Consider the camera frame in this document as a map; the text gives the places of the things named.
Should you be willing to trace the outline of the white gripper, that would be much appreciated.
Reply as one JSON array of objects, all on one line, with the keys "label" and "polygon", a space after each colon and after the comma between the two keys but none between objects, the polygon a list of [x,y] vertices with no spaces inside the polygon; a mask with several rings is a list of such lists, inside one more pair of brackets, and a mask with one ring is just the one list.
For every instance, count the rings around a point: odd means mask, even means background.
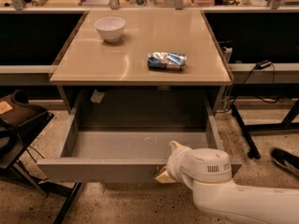
[{"label": "white gripper", "polygon": [[192,149],[182,146],[177,141],[170,141],[169,146],[171,147],[171,155],[168,158],[167,165],[158,171],[154,179],[163,184],[176,183],[177,181],[191,188],[192,179],[184,174],[181,168],[186,154]]}]

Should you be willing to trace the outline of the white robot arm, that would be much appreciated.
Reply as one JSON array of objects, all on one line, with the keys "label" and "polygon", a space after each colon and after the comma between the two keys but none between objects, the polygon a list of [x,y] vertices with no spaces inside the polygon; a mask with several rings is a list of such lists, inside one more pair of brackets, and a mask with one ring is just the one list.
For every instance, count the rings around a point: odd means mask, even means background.
[{"label": "white robot arm", "polygon": [[182,183],[203,213],[234,224],[299,224],[299,190],[238,185],[229,155],[219,149],[169,143],[167,165],[155,176],[160,183]]}]

